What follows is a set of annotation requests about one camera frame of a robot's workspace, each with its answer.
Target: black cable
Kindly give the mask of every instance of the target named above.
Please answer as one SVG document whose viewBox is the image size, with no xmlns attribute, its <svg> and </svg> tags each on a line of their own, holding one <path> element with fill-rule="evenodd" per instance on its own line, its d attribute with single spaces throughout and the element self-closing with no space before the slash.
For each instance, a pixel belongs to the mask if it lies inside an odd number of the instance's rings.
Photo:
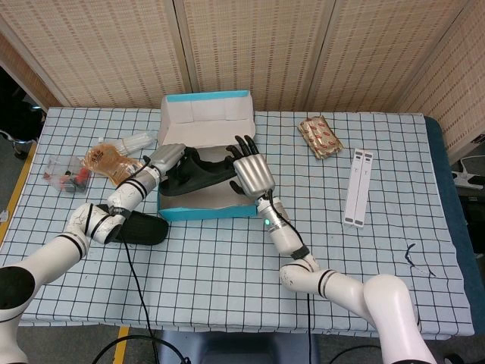
<svg viewBox="0 0 485 364">
<path fill-rule="evenodd" d="M 343 354 L 348 353 L 349 351 L 356 350 L 356 349 L 363 349 L 365 347 L 375 347 L 376 349 L 380 349 L 378 345 L 358 345 L 357 347 L 350 347 L 349 349 L 342 350 L 340 353 L 336 354 L 328 364 L 333 364 L 335 360 L 340 358 Z"/>
<path fill-rule="evenodd" d="M 270 199 L 270 205 L 271 207 L 273 208 L 273 211 L 274 213 L 278 216 L 278 218 L 280 218 L 281 220 L 283 220 L 284 222 L 286 222 L 286 224 L 288 226 L 290 226 L 292 228 L 293 231 L 295 231 L 295 234 L 298 235 L 298 238 L 300 239 L 300 241 L 302 242 L 303 245 L 305 245 L 305 243 L 303 243 L 303 239 L 302 239 L 302 236 L 300 235 L 300 233 L 298 232 L 298 230 L 295 229 L 295 227 L 293 225 L 291 225 L 291 223 L 286 220 L 279 212 L 278 210 L 276 210 L 276 208 L 274 207 L 274 204 L 273 204 L 273 191 L 272 190 L 269 190 L 268 191 L 268 197 Z"/>
<path fill-rule="evenodd" d="M 176 355 L 180 359 L 180 364 L 191 364 L 190 359 L 188 357 L 184 358 L 182 353 L 174 345 L 170 344 L 165 340 L 159 339 L 157 337 L 150 337 L 148 335 L 127 335 L 127 336 L 119 337 L 116 340 L 113 340 L 99 352 L 96 358 L 94 358 L 94 360 L 92 361 L 92 364 L 96 364 L 101 359 L 101 357 L 105 355 L 106 352 L 110 350 L 113 346 L 115 346 L 116 344 L 122 341 L 127 341 L 127 340 L 147 340 L 147 341 L 151 341 L 154 345 L 155 343 L 160 345 L 165 345 L 166 347 L 171 349 L 174 353 L 176 353 Z"/>
<path fill-rule="evenodd" d="M 270 200 L 271 208 L 273 209 L 277 217 L 283 220 L 288 226 L 290 226 L 292 230 L 295 231 L 295 234 L 298 235 L 298 238 L 300 239 L 302 244 L 305 245 L 305 243 L 303 243 L 302 236 L 300 235 L 298 230 L 296 230 L 296 228 L 293 225 L 291 225 L 291 223 L 288 220 L 286 220 L 274 207 L 273 190 L 268 191 L 268 198 Z M 310 313 L 310 294 L 309 293 L 307 293 L 306 295 L 306 305 L 307 305 L 307 316 L 308 316 L 308 363 L 311 364 L 311 313 Z"/>
<path fill-rule="evenodd" d="M 121 231 L 119 232 L 118 235 L 120 236 L 120 239 L 121 239 L 121 241 L 123 242 L 123 245 L 124 245 L 124 249 L 127 252 L 128 264 L 130 265 L 131 273 L 133 274 L 133 276 L 135 278 L 136 289 L 138 290 L 139 300 L 142 301 L 143 310 L 145 311 L 146 324 L 149 327 L 150 337 L 155 338 L 155 334 L 152 331 L 152 327 L 150 326 L 149 311 L 146 309 L 145 300 L 143 299 L 142 289 L 141 289 L 141 287 L 139 285 L 139 281 L 138 281 L 138 276 L 136 275 L 135 268 L 133 267 L 133 263 L 131 262 L 131 256 L 130 256 L 130 251 L 128 250 L 128 244 L 125 241 L 125 239 L 124 239 L 123 234 L 121 233 Z M 157 347 L 156 347 L 154 341 L 152 341 L 152 348 L 153 348 L 153 354 L 155 356 L 155 362 L 156 363 L 159 363 L 160 361 L 158 360 Z"/>
<path fill-rule="evenodd" d="M 306 294 L 306 306 L 308 313 L 308 362 L 311 364 L 311 316 L 310 316 L 310 294 Z"/>
<path fill-rule="evenodd" d="M 118 188 L 119 186 L 121 186 L 122 184 L 124 184 L 127 180 L 129 180 L 130 178 L 134 178 L 137 176 L 137 174 L 141 171 L 143 171 L 145 168 L 148 167 L 148 165 L 150 164 L 150 162 L 152 161 L 149 157 L 147 157 L 146 155 L 143 156 L 143 160 L 145 161 L 145 164 L 138 170 L 138 171 L 134 171 L 132 174 L 130 174 L 128 177 L 126 177 L 124 180 L 122 180 L 116 188 Z"/>
</svg>

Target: black chair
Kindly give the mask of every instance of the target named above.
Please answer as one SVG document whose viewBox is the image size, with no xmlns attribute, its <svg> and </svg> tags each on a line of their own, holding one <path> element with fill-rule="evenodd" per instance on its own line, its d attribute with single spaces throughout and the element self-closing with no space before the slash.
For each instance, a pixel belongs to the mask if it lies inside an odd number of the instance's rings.
<svg viewBox="0 0 485 364">
<path fill-rule="evenodd" d="M 25 91 L 0 69 L 0 135 L 12 143 L 20 159 L 27 157 L 30 144 L 39 139 L 45 116 L 38 106 L 24 101 L 25 96 Z"/>
</svg>

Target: robotic arm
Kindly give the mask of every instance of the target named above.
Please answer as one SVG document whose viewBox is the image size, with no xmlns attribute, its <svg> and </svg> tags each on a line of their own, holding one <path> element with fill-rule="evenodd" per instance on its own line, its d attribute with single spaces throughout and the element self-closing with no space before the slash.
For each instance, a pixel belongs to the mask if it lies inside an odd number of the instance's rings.
<svg viewBox="0 0 485 364">
<path fill-rule="evenodd" d="M 185 146 L 161 146 L 145 168 L 122 182 L 108 197 L 109 213 L 91 203 L 77 208 L 64 233 L 55 237 L 25 260 L 0 268 L 0 364 L 27 363 L 17 345 L 17 327 L 23 311 L 43 284 L 61 277 L 86 256 L 88 237 L 109 243 L 131 212 L 158 186 L 161 176 L 183 156 Z"/>
<path fill-rule="evenodd" d="M 289 223 L 281 201 L 273 199 L 275 183 L 266 161 L 251 138 L 245 138 L 236 138 L 241 152 L 235 147 L 228 149 L 234 154 L 234 168 L 241 181 L 241 186 L 231 186 L 256 199 L 258 214 L 278 253 L 294 259 L 280 269 L 283 285 L 318 294 L 369 322 L 379 333 L 384 364 L 436 364 L 415 323 L 405 283 L 392 275 L 377 275 L 363 284 L 332 269 L 321 269 Z"/>
</svg>

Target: beige woven wall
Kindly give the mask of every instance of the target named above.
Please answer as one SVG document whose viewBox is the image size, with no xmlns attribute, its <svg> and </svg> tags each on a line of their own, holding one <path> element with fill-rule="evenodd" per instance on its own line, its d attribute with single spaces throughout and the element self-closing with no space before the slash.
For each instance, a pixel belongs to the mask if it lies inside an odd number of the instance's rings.
<svg viewBox="0 0 485 364">
<path fill-rule="evenodd" d="M 0 15 L 72 106 L 159 108 L 184 91 L 159 0 L 1 0 Z"/>
<path fill-rule="evenodd" d="M 485 133 L 485 2 L 471 3 L 398 104 L 436 118 L 451 162 Z"/>
<path fill-rule="evenodd" d="M 306 108 L 386 111 L 464 2 L 339 0 Z"/>
<path fill-rule="evenodd" d="M 485 124 L 484 7 L 0 0 L 0 31 L 66 106 L 157 108 L 165 94 L 250 89 L 258 110 L 420 111 L 458 155 Z"/>
<path fill-rule="evenodd" d="M 295 110 L 304 101 L 325 1 L 183 3 L 201 91 L 250 89 L 258 110 Z"/>
<path fill-rule="evenodd" d="M 37 105 L 44 108 L 45 111 L 47 111 L 49 106 L 61 105 L 40 77 L 32 71 L 2 34 L 0 34 L 0 54 L 2 54 L 0 67 L 3 67 L 25 92 L 33 95 Z"/>
</svg>

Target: grid tablecloth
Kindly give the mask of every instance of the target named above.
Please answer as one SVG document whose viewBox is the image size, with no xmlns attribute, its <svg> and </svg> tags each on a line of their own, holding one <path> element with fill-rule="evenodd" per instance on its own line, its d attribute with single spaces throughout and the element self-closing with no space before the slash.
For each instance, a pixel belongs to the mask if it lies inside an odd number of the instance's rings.
<svg viewBox="0 0 485 364">
<path fill-rule="evenodd" d="M 255 141 L 286 210 L 322 268 L 360 281 L 401 277 L 417 305 L 425 337 L 473 334 L 470 307 L 437 192 L 422 115 L 322 113 L 346 147 L 317 160 L 296 129 L 306 112 L 256 112 Z M 84 195 L 59 193 L 42 179 L 50 155 L 83 157 L 90 146 L 157 130 L 160 110 L 51 108 L 30 175 L 0 251 L 17 262 L 61 233 L 69 214 L 114 190 L 95 174 Z M 344 226 L 354 148 L 371 150 L 365 227 Z M 133 157 L 149 155 L 155 144 Z M 155 214 L 156 191 L 138 210 Z M 157 246 L 131 246 L 152 327 L 180 330 L 307 329 L 306 295 L 288 291 L 279 257 L 258 218 L 178 221 Z M 314 333 L 372 335 L 363 319 L 321 297 L 311 298 Z M 23 315 L 34 325 L 108 323 L 143 326 L 135 281 L 120 244 L 92 242 L 89 254 L 44 286 Z"/>
</svg>

